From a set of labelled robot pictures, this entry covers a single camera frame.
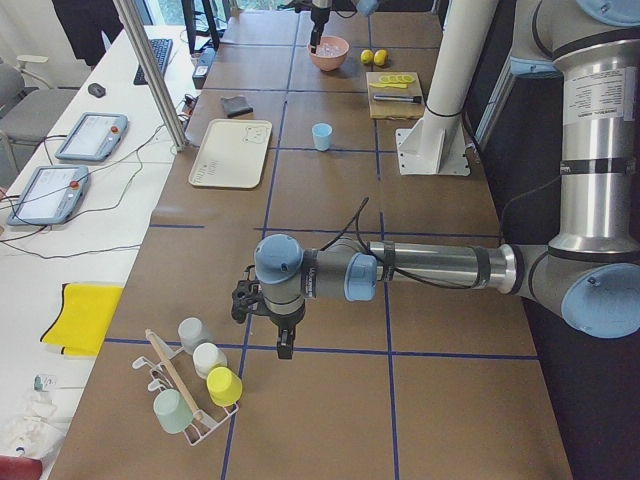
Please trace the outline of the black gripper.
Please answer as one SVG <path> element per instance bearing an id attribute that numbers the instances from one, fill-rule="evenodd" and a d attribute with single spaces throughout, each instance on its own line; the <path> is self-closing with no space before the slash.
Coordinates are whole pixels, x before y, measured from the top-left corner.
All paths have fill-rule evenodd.
<path id="1" fill-rule="evenodd" d="M 315 54 L 317 47 L 321 41 L 321 33 L 324 26 L 329 21 L 331 12 L 331 0 L 312 0 L 311 1 L 311 20 L 313 29 L 311 32 L 309 48 L 312 54 Z"/>
<path id="2" fill-rule="evenodd" d="M 277 306 L 268 300 L 257 278 L 251 277 L 253 265 L 248 265 L 243 277 L 231 294 L 231 317 L 243 324 L 248 315 L 269 317 L 279 328 L 276 341 L 279 359 L 291 359 L 294 351 L 294 329 L 304 318 L 306 307 L 303 299 L 294 300 L 291 306 Z"/>

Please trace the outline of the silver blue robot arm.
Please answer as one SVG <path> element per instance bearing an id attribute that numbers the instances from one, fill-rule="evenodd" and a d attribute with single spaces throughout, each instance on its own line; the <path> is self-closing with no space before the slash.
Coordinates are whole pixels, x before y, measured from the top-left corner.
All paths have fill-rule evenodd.
<path id="1" fill-rule="evenodd" d="M 277 353 L 293 354 L 305 302 L 368 301 L 380 282 L 494 288 L 536 301 L 574 329 L 620 338 L 639 328 L 639 245 L 629 233 L 638 123 L 639 5 L 520 1 L 512 43 L 517 75 L 563 77 L 560 227 L 545 245 L 494 249 L 364 242 L 338 236 L 305 249 L 264 238 L 232 294 L 231 314 L 266 316 Z"/>
<path id="2" fill-rule="evenodd" d="M 379 1 L 375 0 L 363 0 L 363 1 L 352 1 L 354 5 L 353 14 L 359 13 L 363 16 L 370 16 L 374 13 L 378 6 Z M 332 11 L 332 0 L 312 0 L 311 1 L 311 20 L 313 22 L 313 28 L 311 30 L 309 48 L 310 51 L 315 54 L 317 51 L 317 47 L 321 43 L 322 35 L 324 32 L 325 25 L 328 23 L 330 19 L 330 13 Z"/>

